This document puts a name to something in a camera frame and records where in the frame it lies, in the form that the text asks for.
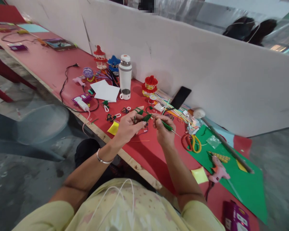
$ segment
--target yellow paper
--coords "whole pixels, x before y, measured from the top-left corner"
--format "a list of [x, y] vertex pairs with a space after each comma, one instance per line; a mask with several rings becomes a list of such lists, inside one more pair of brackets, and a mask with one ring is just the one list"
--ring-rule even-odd
[[108, 129], [108, 132], [110, 134], [116, 135], [116, 133], [118, 132], [118, 128], [119, 128], [119, 123], [114, 121], [111, 127]]
[[241, 165], [237, 159], [235, 159], [235, 160], [237, 161], [239, 169], [242, 170], [243, 172], [247, 172], [247, 170], [243, 167], [243, 165]]
[[203, 167], [191, 170], [193, 177], [196, 179], [198, 184], [204, 183], [209, 181], [208, 177], [206, 176], [206, 172]]

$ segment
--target silver bangle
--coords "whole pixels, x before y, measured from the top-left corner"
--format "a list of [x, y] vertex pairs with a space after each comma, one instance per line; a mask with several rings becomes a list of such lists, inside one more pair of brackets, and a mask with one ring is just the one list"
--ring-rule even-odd
[[101, 162], [101, 163], [103, 163], [103, 164], [111, 164], [111, 162], [112, 162], [113, 160], [110, 161], [110, 162], [106, 162], [106, 161], [103, 161], [102, 159], [99, 158], [99, 150], [100, 150], [100, 149], [98, 149], [97, 152], [96, 152], [96, 156], [97, 156], [97, 159], [99, 160], [99, 162]]

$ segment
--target hand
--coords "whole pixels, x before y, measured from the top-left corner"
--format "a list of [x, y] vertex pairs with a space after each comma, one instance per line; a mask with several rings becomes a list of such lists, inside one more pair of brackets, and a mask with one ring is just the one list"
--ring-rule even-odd
[[162, 121], [168, 124], [174, 131], [176, 131], [176, 126], [173, 121], [165, 116], [160, 114], [153, 114], [156, 119], [154, 120], [153, 127], [157, 128], [157, 141], [162, 147], [173, 146], [174, 145], [174, 133], [172, 131], [168, 131]]
[[115, 138], [122, 142], [122, 144], [128, 143], [131, 138], [138, 133], [140, 129], [143, 129], [146, 122], [141, 121], [142, 115], [137, 114], [137, 111], [133, 110], [127, 115], [123, 116], [119, 123], [118, 132]]

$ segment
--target black smartphone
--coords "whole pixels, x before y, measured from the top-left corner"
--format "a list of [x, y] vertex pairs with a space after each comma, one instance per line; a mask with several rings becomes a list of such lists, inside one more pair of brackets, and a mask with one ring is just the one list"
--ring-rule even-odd
[[191, 89], [181, 87], [176, 96], [171, 101], [170, 105], [178, 110], [191, 92], [192, 92]]

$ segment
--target scissors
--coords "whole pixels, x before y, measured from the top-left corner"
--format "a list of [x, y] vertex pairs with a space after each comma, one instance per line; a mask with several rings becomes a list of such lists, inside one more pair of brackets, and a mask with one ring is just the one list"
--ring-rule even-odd
[[[197, 145], [199, 146], [198, 151], [195, 150], [196, 141], [197, 141]], [[184, 136], [182, 136], [182, 138], [181, 138], [181, 143], [182, 143], [182, 145], [186, 151], [193, 151], [194, 153], [200, 153], [201, 152], [201, 143], [200, 143], [199, 139], [195, 135], [192, 134], [192, 129], [191, 129], [191, 126], [189, 123], [188, 123], [186, 134], [184, 134]]]

